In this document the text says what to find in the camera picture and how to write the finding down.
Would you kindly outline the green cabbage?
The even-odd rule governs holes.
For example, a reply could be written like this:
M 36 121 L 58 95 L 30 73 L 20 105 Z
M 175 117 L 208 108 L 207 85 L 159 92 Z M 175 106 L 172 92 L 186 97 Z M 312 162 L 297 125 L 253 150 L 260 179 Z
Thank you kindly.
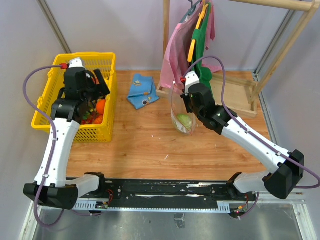
M 188 114 L 179 113 L 177 119 L 188 131 L 192 130 L 193 119 Z

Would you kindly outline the clear zip bag orange zipper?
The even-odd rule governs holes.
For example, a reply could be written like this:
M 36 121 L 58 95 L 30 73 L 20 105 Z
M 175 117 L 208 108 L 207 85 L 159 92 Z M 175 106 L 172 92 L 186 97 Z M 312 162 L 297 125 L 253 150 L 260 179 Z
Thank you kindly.
M 180 89 L 180 86 L 173 81 L 168 95 L 172 125 L 179 133 L 191 136 L 196 127 L 196 119 L 192 113 L 187 113 L 186 106 L 184 100 L 181 98 L 181 95 L 184 95 L 183 91 Z M 177 119 L 178 114 L 187 114 L 193 119 L 193 127 L 191 131 L 187 130 L 179 122 Z

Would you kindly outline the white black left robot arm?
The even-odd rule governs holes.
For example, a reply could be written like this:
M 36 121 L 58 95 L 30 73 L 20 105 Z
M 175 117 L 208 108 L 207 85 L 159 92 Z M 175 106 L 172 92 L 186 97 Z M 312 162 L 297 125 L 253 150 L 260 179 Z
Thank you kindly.
M 64 87 L 51 107 L 49 141 L 39 171 L 33 183 L 24 185 L 23 193 L 35 205 L 71 210 L 79 198 L 92 194 L 101 198 L 107 193 L 105 176 L 101 172 L 86 172 L 67 180 L 67 165 L 73 141 L 90 103 L 110 94 L 99 69 L 90 72 L 85 67 L 69 67 L 64 72 Z

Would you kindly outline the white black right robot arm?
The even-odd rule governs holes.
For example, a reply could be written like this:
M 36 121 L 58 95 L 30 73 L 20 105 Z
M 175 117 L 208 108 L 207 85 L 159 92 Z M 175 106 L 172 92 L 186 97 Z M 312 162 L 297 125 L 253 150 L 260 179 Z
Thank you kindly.
M 188 113 L 193 113 L 203 125 L 246 149 L 262 163 L 266 171 L 236 173 L 226 188 L 232 200 L 244 193 L 267 191 L 285 200 L 304 176 L 305 156 L 299 150 L 288 150 L 269 141 L 248 126 L 237 114 L 217 105 L 211 91 L 203 83 L 186 87 L 181 95 Z

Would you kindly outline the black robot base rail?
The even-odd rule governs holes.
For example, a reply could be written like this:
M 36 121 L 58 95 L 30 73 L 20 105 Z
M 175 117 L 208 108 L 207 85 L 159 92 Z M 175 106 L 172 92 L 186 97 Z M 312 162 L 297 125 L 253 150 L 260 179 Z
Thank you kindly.
M 102 196 L 86 193 L 74 211 L 209 213 L 240 218 L 256 201 L 254 192 L 240 193 L 228 181 L 106 179 Z

